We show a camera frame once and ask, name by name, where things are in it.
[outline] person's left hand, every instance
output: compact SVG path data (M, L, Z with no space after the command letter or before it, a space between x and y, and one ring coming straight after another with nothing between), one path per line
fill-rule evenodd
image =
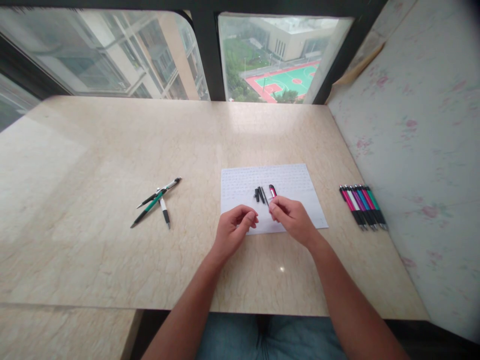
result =
M215 242L210 253L222 263L226 262L240 247L249 229L257 227L258 215L246 205L238 205L224 212L218 221Z

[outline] denim shorts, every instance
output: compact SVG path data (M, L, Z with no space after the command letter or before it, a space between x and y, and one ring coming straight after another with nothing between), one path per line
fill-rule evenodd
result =
M211 312L197 360L346 359L329 317L273 315L260 333L252 314Z

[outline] window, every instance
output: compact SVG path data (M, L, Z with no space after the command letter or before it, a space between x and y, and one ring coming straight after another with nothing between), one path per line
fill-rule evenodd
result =
M136 88L135 92L131 95L131 97L138 98L138 99L152 98L152 96L149 94L149 91L147 90L144 84L140 84L140 86Z
M92 90L122 90L130 84L122 78L106 56L89 57L58 57L78 79Z
M0 132L39 103L40 100L0 74Z
M193 45L194 41L192 40L192 38L194 36L195 35L193 34L190 26L184 26L181 29L181 40L183 41L183 48L186 52L188 52L190 50L190 47Z
M73 95L210 100L174 12L4 7L0 33Z
M135 67L135 69L141 68L140 61L135 55L135 52L130 47L127 41L124 41L120 44L120 47L123 49L123 52L130 60L131 64Z
M353 20L311 16L218 17L230 101L311 104Z
M173 81L170 87L170 97L172 99L185 99L187 97L187 93L185 92L184 84L180 79L180 76L177 76Z

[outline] green pen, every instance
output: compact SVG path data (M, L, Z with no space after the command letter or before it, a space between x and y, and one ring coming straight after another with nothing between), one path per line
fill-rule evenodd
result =
M374 194L370 190L370 187L368 187L367 185L363 185L363 187L368 193L368 196L370 197L371 202L373 203L373 205L375 205L376 215L378 216L378 224L382 229L388 230L387 222L385 221L384 215L382 214L382 211L380 210L380 206L377 203L377 200L375 199Z
M163 188L162 190L160 190L160 192L158 193L156 198L151 202L151 204L148 205L146 207L146 209L143 210L141 212L141 214L135 219L133 224L130 226L130 229L134 228L140 222L140 220L142 220L142 218L150 211L151 208L154 207L154 205L157 203L157 201L160 200L160 198L167 192L167 190L168 190L168 188Z

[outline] forearm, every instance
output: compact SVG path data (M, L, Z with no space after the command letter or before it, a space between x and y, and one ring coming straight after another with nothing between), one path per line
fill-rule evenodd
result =
M407 359L397 339L319 235L309 247L335 332L349 359Z
M195 357L223 265L207 255L151 341L144 360Z

